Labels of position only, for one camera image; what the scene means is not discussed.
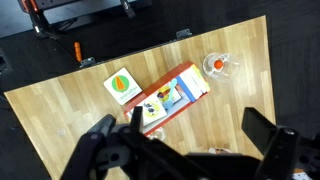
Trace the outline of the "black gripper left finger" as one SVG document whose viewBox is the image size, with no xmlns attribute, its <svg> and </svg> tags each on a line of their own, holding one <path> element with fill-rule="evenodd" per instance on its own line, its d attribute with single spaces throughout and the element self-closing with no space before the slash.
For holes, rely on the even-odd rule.
<svg viewBox="0 0 320 180">
<path fill-rule="evenodd" d="M 115 124 L 116 119 L 107 114 L 80 137 L 60 180 L 103 180 L 106 177 L 108 171 L 98 169 L 96 158 Z"/>
</svg>

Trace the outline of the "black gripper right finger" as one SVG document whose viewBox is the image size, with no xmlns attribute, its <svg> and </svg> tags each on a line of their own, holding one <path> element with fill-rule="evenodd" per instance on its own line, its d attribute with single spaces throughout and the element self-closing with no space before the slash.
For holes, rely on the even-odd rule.
<svg viewBox="0 0 320 180">
<path fill-rule="evenodd" d="M 263 155 L 255 179 L 289 180 L 296 162 L 298 133 L 277 127 L 253 107 L 244 109 L 242 130 Z"/>
</svg>

